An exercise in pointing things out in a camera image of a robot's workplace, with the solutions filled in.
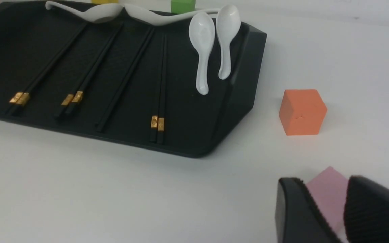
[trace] green block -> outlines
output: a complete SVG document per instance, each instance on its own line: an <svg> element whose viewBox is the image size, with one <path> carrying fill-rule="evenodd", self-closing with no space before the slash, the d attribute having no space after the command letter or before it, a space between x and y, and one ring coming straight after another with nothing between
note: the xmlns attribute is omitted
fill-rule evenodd
<svg viewBox="0 0 389 243"><path fill-rule="evenodd" d="M184 14L195 10L196 0L171 0L170 10L173 14Z"/></svg>

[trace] black tray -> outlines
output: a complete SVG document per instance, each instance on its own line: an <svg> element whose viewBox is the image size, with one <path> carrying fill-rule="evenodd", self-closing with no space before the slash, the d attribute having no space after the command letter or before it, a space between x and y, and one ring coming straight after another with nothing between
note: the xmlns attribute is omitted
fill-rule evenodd
<svg viewBox="0 0 389 243"><path fill-rule="evenodd" d="M63 2L85 11L91 4ZM55 120L54 113L84 74L111 32L122 30L94 76L77 112ZM218 78L220 50L216 40L208 66L210 93L196 91L198 55L188 37L190 20L155 27L154 36L113 116L103 132L94 124L102 116L136 48L149 28L123 11L112 22L89 24L71 49L45 77L17 116L6 115L10 99L47 65L84 22L71 14L47 11L44 1L0 4L0 120L107 140L146 149L200 157L212 151L252 109L267 35L243 23L231 44L233 72ZM168 39L164 144L150 142L150 124L161 59Z"/></svg>

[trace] textured black surface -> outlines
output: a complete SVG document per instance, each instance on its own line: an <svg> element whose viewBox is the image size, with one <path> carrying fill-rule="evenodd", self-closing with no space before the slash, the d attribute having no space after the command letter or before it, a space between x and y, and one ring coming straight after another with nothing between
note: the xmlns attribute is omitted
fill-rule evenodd
<svg viewBox="0 0 389 243"><path fill-rule="evenodd" d="M276 205L279 243L341 243L302 180L280 178L278 186L283 192Z"/></svg>
<svg viewBox="0 0 389 243"><path fill-rule="evenodd" d="M389 189L365 177L351 177L344 224L351 243L389 243Z"/></svg>
<svg viewBox="0 0 389 243"><path fill-rule="evenodd" d="M62 2L80 11L91 4ZM124 22L105 60L91 80L76 114L60 122L53 117L78 77L88 72L110 34ZM140 146L188 157L213 148L250 111L255 99L267 35L243 23L231 43L233 73L220 80L216 40L208 66L210 93L195 86L198 55L188 37L190 20L155 27L154 36L102 133L94 123L119 87L148 26L125 11L114 21L90 24L75 45L43 80L17 117L4 115L9 100L62 48L82 20L60 9L47 11L45 2L0 5L0 120L85 137ZM150 143L151 106L156 92L161 36L168 40L165 143Z"/></svg>

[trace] yellow block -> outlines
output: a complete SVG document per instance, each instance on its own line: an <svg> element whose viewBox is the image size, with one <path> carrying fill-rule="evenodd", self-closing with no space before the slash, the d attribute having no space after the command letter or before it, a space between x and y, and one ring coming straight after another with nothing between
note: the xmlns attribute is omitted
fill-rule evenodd
<svg viewBox="0 0 389 243"><path fill-rule="evenodd" d="M94 4L119 3L119 0L91 0Z"/></svg>

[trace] orange block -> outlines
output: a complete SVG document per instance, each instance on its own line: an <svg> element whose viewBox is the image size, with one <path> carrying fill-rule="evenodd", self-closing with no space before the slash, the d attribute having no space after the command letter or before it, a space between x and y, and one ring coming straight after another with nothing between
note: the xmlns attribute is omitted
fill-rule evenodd
<svg viewBox="0 0 389 243"><path fill-rule="evenodd" d="M319 134L327 107L316 89L284 91L279 117L286 135Z"/></svg>

